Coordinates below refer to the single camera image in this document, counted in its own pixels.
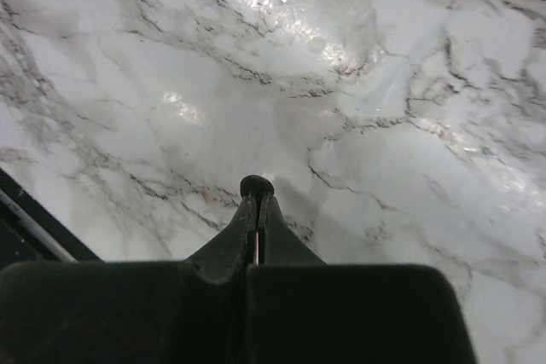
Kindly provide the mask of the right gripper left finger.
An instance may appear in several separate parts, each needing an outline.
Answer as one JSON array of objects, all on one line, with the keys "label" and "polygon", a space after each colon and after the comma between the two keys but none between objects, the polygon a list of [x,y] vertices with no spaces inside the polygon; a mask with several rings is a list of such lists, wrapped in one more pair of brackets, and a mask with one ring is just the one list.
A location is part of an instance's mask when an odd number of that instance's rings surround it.
[{"label": "right gripper left finger", "polygon": [[4,363],[240,363],[257,200],[182,261],[15,263],[1,273]]}]

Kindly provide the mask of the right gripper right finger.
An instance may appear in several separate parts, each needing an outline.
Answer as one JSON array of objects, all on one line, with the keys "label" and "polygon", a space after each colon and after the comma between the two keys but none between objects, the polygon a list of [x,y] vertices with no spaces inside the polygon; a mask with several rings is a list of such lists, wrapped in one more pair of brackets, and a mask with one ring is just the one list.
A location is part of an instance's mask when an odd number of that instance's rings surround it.
[{"label": "right gripper right finger", "polygon": [[456,294],[419,264],[319,260],[258,201],[257,245],[245,278],[248,363],[473,363]]}]

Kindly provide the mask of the black earbud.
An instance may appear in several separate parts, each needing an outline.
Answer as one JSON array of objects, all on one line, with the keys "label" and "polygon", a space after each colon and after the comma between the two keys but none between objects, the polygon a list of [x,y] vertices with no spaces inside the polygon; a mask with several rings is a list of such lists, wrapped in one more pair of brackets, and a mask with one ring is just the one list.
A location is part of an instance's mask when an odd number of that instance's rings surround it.
[{"label": "black earbud", "polygon": [[275,189],[266,178],[258,175],[245,176],[240,182],[240,195],[242,198],[252,196],[262,199],[264,196],[273,196]]}]

